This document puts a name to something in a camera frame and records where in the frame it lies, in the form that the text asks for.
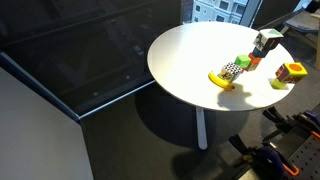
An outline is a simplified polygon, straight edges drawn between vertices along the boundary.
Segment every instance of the table leg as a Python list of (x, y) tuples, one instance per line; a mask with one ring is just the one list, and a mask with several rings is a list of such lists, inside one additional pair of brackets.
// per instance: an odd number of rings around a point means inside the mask
[(208, 143), (207, 143), (206, 124), (204, 121), (203, 108), (197, 106), (196, 112), (197, 112), (198, 144), (200, 149), (205, 150), (208, 147)]

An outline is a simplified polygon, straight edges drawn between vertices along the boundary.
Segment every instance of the glass panel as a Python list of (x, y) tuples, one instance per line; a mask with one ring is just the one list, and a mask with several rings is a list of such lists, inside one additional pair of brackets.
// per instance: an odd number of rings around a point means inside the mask
[(151, 43), (181, 1), (17, 0), (0, 6), (0, 48), (78, 114), (152, 81)]

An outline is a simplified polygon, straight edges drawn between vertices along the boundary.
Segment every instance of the green block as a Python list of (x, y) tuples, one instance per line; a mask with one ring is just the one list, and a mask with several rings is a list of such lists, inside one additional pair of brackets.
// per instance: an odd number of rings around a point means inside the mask
[(241, 68), (246, 68), (251, 62), (251, 59), (247, 55), (239, 55), (237, 56), (234, 63)]
[(283, 89), (287, 83), (280, 82), (277, 78), (272, 81), (271, 86), (273, 89)]

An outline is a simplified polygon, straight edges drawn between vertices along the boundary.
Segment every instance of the building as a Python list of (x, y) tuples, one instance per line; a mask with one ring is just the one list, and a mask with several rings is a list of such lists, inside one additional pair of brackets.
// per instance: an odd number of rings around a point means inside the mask
[(239, 24), (248, 0), (194, 0), (192, 22), (219, 21)]
[(192, 22), (193, 0), (183, 0), (181, 4), (182, 23)]

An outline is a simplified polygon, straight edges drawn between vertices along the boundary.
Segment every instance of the red block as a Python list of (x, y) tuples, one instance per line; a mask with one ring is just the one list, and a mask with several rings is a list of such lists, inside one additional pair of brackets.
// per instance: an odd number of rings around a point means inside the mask
[(246, 68), (246, 70), (247, 70), (248, 72), (254, 71), (254, 70), (256, 70), (256, 68), (258, 67), (258, 65), (259, 65), (259, 63), (257, 63), (257, 64), (250, 63), (249, 66)]
[(251, 59), (251, 62), (250, 62), (251, 64), (259, 64), (260, 61), (262, 60), (262, 58), (255, 57), (253, 53), (250, 53), (248, 57)]

